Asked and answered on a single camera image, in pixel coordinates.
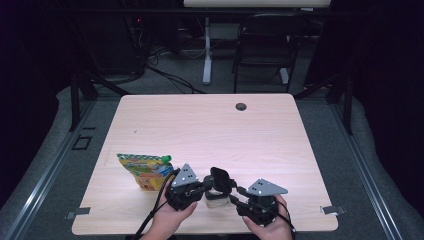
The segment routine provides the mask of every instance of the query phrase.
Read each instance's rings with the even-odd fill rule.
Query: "colorful food package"
[[[171,156],[117,154],[119,162],[143,190],[159,191],[165,178],[174,170]]]

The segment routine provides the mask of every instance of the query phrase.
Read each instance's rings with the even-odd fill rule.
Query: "hand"
[[[284,204],[287,207],[287,202],[280,195],[275,195],[278,202]],[[278,204],[278,212],[288,219],[288,213],[281,204]],[[275,220],[268,224],[266,227],[262,227],[254,223],[250,218],[243,216],[243,221],[247,228],[258,236],[261,240],[291,240],[291,229],[289,225],[281,218],[276,217]]]
[[[158,207],[166,202],[165,191],[168,189],[169,182],[159,200]],[[154,215],[150,229],[141,237],[141,239],[166,240],[177,231],[181,222],[188,218],[197,206],[197,202],[192,203],[183,211],[176,211],[168,203],[163,205]]]

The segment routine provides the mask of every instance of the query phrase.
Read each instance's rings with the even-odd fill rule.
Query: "black cable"
[[[155,202],[155,206],[153,207],[153,210],[152,211],[150,211],[150,213],[149,213],[149,215],[146,217],[146,219],[144,219],[144,221],[143,221],[143,223],[141,224],[141,226],[140,226],[140,228],[137,230],[137,232],[133,235],[133,237],[131,238],[131,240],[138,240],[138,239],[140,239],[140,235],[141,235],[141,233],[143,232],[143,230],[144,230],[144,228],[146,228],[146,226],[147,226],[147,224],[149,223],[149,221],[153,218],[153,216],[155,215],[155,213],[157,212],[157,211],[159,211],[159,209],[161,208],[161,207],[163,207],[166,203],[168,203],[168,201],[165,201],[162,205],[160,205],[159,207],[158,207],[158,205],[159,205],[159,201],[160,201],[160,198],[161,198],[161,196],[162,196],[162,193],[163,193],[163,190],[165,189],[165,185],[166,185],[166,183],[168,182],[168,180],[169,180],[169,178],[171,177],[171,176],[174,176],[174,175],[177,175],[178,173],[180,172],[180,169],[178,168],[178,169],[175,169],[174,171],[172,171],[166,178],[165,178],[165,180],[163,181],[163,183],[162,183],[162,186],[161,186],[161,188],[160,188],[160,190],[159,190],[159,194],[158,194],[158,197],[156,198],[156,202]]]
[[[163,72],[163,71],[158,70],[156,68],[153,68],[151,66],[147,66],[146,68],[152,70],[153,72],[155,72],[155,73],[157,73],[159,75],[162,75],[162,76],[166,77],[168,80],[170,80],[173,83],[178,83],[180,85],[183,85],[184,87],[187,87],[187,88],[191,89],[191,94],[194,94],[195,92],[206,94],[206,92],[203,92],[203,91],[201,91],[199,89],[194,88],[193,85],[191,85],[191,83],[189,83],[187,80],[184,80],[181,77],[178,77],[178,76],[175,76],[175,75],[172,75],[172,74]]]

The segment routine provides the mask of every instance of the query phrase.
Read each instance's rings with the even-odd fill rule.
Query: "wooden table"
[[[237,103],[247,109],[237,110]],[[338,226],[320,211],[331,202],[289,94],[123,97],[81,202],[90,213],[76,216],[74,234],[133,234],[151,211],[157,192],[141,190],[117,153],[169,154],[175,167],[188,163],[199,179],[222,168],[243,187],[264,178],[288,189],[283,197],[298,231]],[[246,232],[234,205],[208,208],[203,196],[177,234]]]

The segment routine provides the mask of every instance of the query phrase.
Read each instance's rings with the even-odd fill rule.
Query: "chair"
[[[298,15],[255,14],[239,27],[233,64],[234,93],[239,82],[239,66],[290,69],[286,92],[296,62],[298,46],[309,29],[309,21]]]

